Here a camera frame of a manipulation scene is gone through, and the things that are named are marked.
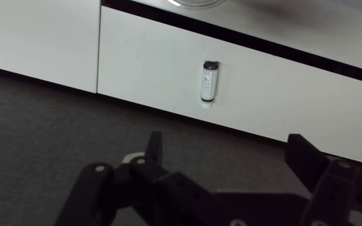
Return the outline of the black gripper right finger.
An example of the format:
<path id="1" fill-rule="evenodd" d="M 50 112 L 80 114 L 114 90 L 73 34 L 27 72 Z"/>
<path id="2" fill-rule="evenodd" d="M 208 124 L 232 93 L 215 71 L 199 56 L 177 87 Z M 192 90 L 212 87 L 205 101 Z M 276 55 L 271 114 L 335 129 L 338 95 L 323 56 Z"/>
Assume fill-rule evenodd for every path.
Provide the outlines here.
<path id="1" fill-rule="evenodd" d="M 355 226 L 349 214 L 362 215 L 362 162 L 324 154 L 301 135 L 287 137 L 284 161 L 311 194 L 303 226 Z"/>

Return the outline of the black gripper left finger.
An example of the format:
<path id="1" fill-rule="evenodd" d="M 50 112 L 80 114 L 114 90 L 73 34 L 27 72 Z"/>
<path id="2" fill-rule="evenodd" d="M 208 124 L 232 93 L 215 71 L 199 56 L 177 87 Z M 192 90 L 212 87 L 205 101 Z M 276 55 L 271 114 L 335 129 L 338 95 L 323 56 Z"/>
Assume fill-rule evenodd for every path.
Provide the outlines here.
<path id="1" fill-rule="evenodd" d="M 127 155 L 114 169 L 86 165 L 79 174 L 54 226 L 113 226 L 117 213 L 132 208 L 147 226 L 177 226 L 173 206 L 158 199 L 133 168 L 137 161 L 162 164 L 162 134 L 152 132 L 144 152 Z"/>

